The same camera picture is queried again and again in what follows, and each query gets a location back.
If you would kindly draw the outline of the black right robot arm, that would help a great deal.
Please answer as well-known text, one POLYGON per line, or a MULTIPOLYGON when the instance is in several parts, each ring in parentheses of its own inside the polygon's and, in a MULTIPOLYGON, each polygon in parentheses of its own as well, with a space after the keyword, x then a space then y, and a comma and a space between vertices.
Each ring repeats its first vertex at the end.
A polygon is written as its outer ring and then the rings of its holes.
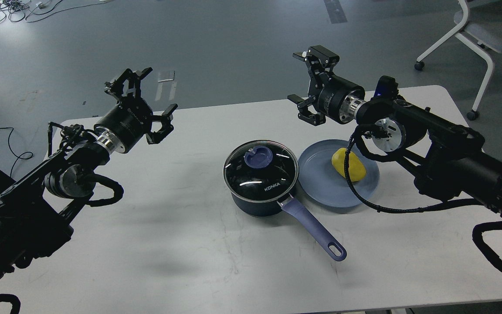
MULTIPOLYGON (((440 201, 421 208, 387 208, 367 201, 351 188, 361 203, 384 213, 482 205, 502 218, 502 162, 482 151, 485 139, 478 131, 406 101, 396 80, 386 75, 379 78, 374 95, 366 101, 363 87, 333 73, 340 58, 321 45, 295 52, 293 57, 305 63, 310 77, 307 98, 288 96, 297 105, 298 118, 314 126, 327 118, 340 124, 357 123, 345 153, 346 175, 351 149, 357 147, 370 160, 397 162, 413 175, 421 195, 440 201)), ((480 223, 473 228, 472 240, 502 272, 502 259, 483 239, 485 232, 495 230, 502 230, 502 220, 480 223)))

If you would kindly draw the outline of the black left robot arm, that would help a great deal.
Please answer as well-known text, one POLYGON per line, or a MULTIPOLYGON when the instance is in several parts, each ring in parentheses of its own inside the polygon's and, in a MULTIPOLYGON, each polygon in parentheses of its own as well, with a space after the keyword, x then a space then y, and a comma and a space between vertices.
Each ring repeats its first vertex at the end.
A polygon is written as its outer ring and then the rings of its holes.
MULTIPOLYGON (((142 137, 158 144, 173 131, 177 105, 154 115, 141 96, 141 81, 151 71, 126 69, 107 82, 105 92, 117 104, 92 129, 49 123, 48 141, 54 128, 61 131, 58 149, 52 152, 49 144, 47 159, 18 181, 0 171, 0 279, 70 241, 70 224, 86 205, 101 207, 123 198, 120 183, 95 172, 112 153, 128 153, 142 137)), ((0 294, 0 302, 11 304, 12 314, 20 312, 17 296, 0 294)))

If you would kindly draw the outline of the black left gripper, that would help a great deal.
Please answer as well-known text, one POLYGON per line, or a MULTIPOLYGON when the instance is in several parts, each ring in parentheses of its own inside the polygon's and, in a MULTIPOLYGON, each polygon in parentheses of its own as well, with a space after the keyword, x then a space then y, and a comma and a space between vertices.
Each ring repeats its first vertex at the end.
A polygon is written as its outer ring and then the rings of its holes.
POLYGON ((173 130, 173 112, 177 103, 169 105, 161 115, 153 115, 151 107, 142 98, 141 81, 152 72, 151 67, 133 71, 126 69, 111 82, 105 82, 104 91, 117 102, 95 125, 94 131, 113 133, 119 140, 119 153, 128 153, 146 134, 148 144, 162 142, 173 130), (152 131, 152 123, 160 123, 158 131, 152 131))

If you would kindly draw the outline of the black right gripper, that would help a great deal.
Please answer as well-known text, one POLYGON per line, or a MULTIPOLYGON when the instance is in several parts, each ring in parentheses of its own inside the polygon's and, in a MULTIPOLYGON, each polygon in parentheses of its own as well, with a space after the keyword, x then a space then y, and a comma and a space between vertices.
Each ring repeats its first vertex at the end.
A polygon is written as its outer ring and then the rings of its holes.
POLYGON ((340 56, 322 45, 315 45, 303 52, 294 52, 293 57, 307 66, 311 96, 303 99, 288 95, 288 100, 297 105, 298 118, 314 126, 326 123, 326 116, 337 123, 354 120, 357 107, 364 102, 365 89, 333 73, 340 56), (317 113, 309 110, 311 106, 317 113))

